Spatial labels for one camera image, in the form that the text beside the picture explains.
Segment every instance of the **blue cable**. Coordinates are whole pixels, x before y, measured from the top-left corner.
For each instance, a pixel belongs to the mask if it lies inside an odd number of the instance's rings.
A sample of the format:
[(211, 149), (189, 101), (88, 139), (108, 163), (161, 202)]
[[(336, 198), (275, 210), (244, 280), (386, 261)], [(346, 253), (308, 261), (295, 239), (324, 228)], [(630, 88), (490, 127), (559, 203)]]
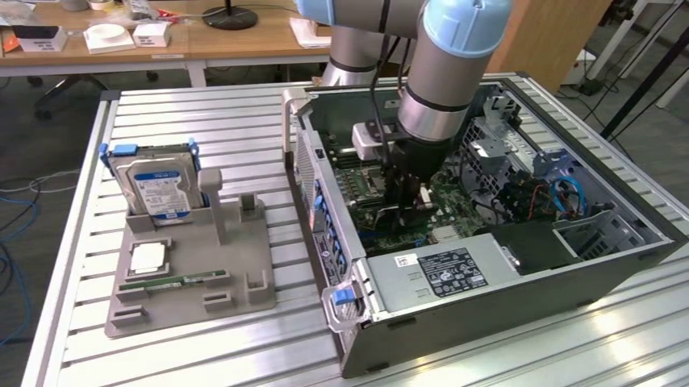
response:
[(570, 183), (574, 186), (574, 189), (577, 191), (577, 194), (579, 195), (579, 201), (581, 201), (581, 213), (586, 213), (586, 196), (583, 195), (583, 189), (581, 188), (579, 182), (570, 176), (561, 176), (553, 182), (550, 183), (550, 196), (553, 196), (553, 202), (555, 204), (555, 207), (558, 207), (558, 210), (561, 212), (567, 212), (567, 209), (563, 208), (562, 202), (558, 198), (558, 181), (565, 181)]
[(0, 242), (7, 242), (9, 241), (12, 238), (16, 238), (19, 234), (21, 234), (24, 232), (24, 230), (27, 228), (29, 228), (31, 224), (33, 224), (33, 222), (36, 221), (37, 219), (37, 216), (39, 216), (39, 211), (37, 211), (37, 208), (36, 208), (36, 203), (35, 202), (29, 202), (27, 200), (12, 200), (12, 199), (7, 199), (7, 198), (1, 198), (0, 197), (0, 201), (3, 202), (7, 202), (7, 203), (13, 203), (13, 204), (23, 204), (24, 206), (31, 206), (31, 219), (29, 221), (25, 223), (24, 226), (21, 226), (19, 228), (17, 231), (15, 231), (12, 234), (9, 234), (8, 236), (0, 238)]
[(3, 341), (0, 341), (0, 347), (1, 347), (31, 325), (31, 299), (29, 299), (29, 293), (28, 293), (28, 291), (25, 289), (24, 274), (23, 274), (20, 268), (15, 264), (13, 260), (11, 260), (7, 256), (0, 256), (0, 260), (4, 263), (7, 263), (7, 264), (9, 264), (12, 266), (12, 270), (17, 274), (17, 282), (20, 283), (21, 295), (24, 296), (24, 310), (25, 310), (25, 312), (24, 312), (24, 322), (21, 323), (20, 327), (17, 327), (17, 329), (13, 330), (13, 332), (8, 335), (8, 337), (5, 337), (3, 339)]

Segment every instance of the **blue cable on floor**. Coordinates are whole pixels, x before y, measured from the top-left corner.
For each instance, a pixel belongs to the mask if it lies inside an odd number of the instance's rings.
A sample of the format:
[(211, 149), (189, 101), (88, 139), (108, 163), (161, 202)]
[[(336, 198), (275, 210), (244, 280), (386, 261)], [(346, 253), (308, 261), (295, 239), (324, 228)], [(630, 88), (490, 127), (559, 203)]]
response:
[(0, 260), (12, 266), (12, 270), (15, 271), (17, 275), (17, 282), (20, 283), (20, 289), (21, 289), (21, 295), (24, 296), (24, 322), (17, 327), (17, 329), (13, 330), (13, 332), (0, 341), (0, 347), (11, 340), (13, 339), (25, 328), (31, 325), (31, 299), (29, 299), (29, 293), (25, 289), (25, 283), (24, 283), (24, 273), (21, 272), (20, 268), (15, 264), (13, 260), (9, 259), (7, 256), (0, 256)]
[[(19, 228), (17, 231), (15, 231), (8, 236), (4, 236), (3, 238), (0, 238), (0, 243), (3, 243), (3, 242), (9, 241), (11, 239), (16, 238), (25, 231), (25, 229), (29, 228), (31, 224), (33, 224), (33, 222), (37, 219), (39, 212), (37, 212), (37, 208), (36, 208), (36, 203), (35, 202), (28, 202), (27, 200), (13, 200), (13, 199), (7, 199), (7, 198), (1, 198), (1, 197), (0, 197), (0, 201), (1, 202), (7, 202), (7, 203), (12, 203), (12, 204), (23, 204), (25, 206), (31, 206), (31, 219), (29, 219), (29, 221), (25, 223), (24, 226), (21, 226)], [(13, 332), (8, 335), (8, 337), (5, 337), (0, 341), (0, 347), (11, 339), (13, 339), (24, 331), (24, 329), (27, 329), (29, 327), (29, 325), (31, 325), (31, 299), (29, 299), (29, 293), (27, 291), (25, 283), (24, 283), (24, 273), (21, 272), (20, 267), (16, 265), (16, 263), (12, 260), (12, 258), (8, 256), (9, 252), (7, 251), (7, 248), (3, 248), (3, 250), (4, 250), (4, 254), (5, 255), (0, 255), (0, 261), (4, 262), (9, 266), (9, 268), (13, 270), (13, 272), (16, 274), (17, 282), (20, 284), (21, 295), (24, 297), (24, 322), (13, 330)]]

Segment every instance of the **desk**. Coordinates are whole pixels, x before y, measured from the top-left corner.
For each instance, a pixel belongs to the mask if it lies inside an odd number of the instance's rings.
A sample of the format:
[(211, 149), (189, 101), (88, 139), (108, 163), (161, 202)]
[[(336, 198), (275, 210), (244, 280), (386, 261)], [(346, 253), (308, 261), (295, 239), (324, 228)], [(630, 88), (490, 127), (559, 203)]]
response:
[[(689, 234), (686, 207), (553, 95), (530, 78), (491, 77), (510, 78)], [(689, 377), (687, 249), (587, 307), (363, 377), (339, 377), (280, 152), (280, 93), (307, 85), (125, 91), (100, 102), (23, 386), (671, 385)], [(557, 146), (526, 110), (519, 118), (542, 149)], [(108, 339), (103, 325), (127, 204), (97, 161), (97, 145), (176, 144), (189, 136), (201, 166), (221, 170), (220, 200), (256, 192), (264, 201), (278, 305)]]
[[(251, 4), (294, 7), (291, 0), (247, 0)], [(179, 14), (199, 15), (221, 2), (215, 0), (152, 2), (156, 8)], [(244, 31), (223, 31), (208, 27), (199, 18), (189, 24), (171, 26), (167, 48), (91, 55), (81, 36), (72, 35), (61, 52), (8, 52), (0, 58), (0, 77), (55, 74), (111, 73), (120, 71), (185, 69), (193, 87), (205, 86), (203, 70), (216, 66), (278, 65), (327, 61), (327, 49), (306, 49), (298, 45), (288, 18), (298, 14), (287, 10), (259, 8), (258, 25)], [(45, 24), (83, 31), (88, 20), (104, 17), (101, 11), (64, 11), (57, 3), (40, 3), (36, 14)]]

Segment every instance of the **wooden desk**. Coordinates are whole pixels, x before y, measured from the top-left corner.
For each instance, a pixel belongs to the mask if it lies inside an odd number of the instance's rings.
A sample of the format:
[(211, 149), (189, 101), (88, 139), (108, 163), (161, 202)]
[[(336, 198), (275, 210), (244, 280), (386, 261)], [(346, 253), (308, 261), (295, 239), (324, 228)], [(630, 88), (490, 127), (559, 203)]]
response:
[[(200, 15), (221, 1), (160, 1), (152, 5), (184, 15)], [(251, 4), (272, 4), (294, 9), (291, 0), (244, 0)], [(61, 52), (7, 52), (0, 58), (0, 77), (41, 76), (77, 73), (185, 69), (193, 87), (205, 86), (207, 67), (315, 63), (327, 61), (327, 49), (306, 49), (298, 45), (288, 18), (298, 14), (280, 9), (255, 8), (258, 24), (244, 31), (223, 31), (208, 27), (199, 18), (191, 23), (169, 27), (167, 48), (133, 50), (91, 55), (80, 32), (89, 27), (89, 19), (105, 16), (101, 11), (64, 11), (57, 3), (40, 3), (36, 13), (41, 21), (64, 26), (71, 35)], [(3, 28), (3, 36), (11, 34)]]

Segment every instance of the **black lamp base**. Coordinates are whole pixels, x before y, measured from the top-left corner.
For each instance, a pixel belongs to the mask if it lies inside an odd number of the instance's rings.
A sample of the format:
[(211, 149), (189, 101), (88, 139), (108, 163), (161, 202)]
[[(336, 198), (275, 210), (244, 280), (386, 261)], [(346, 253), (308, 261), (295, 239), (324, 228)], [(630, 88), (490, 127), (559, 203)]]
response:
[[(203, 14), (212, 14), (223, 9), (223, 6), (216, 6), (203, 12)], [(230, 13), (223, 11), (213, 15), (203, 16), (203, 21), (207, 25), (219, 28), (220, 30), (243, 30), (256, 25), (259, 16), (252, 10), (234, 6)]]

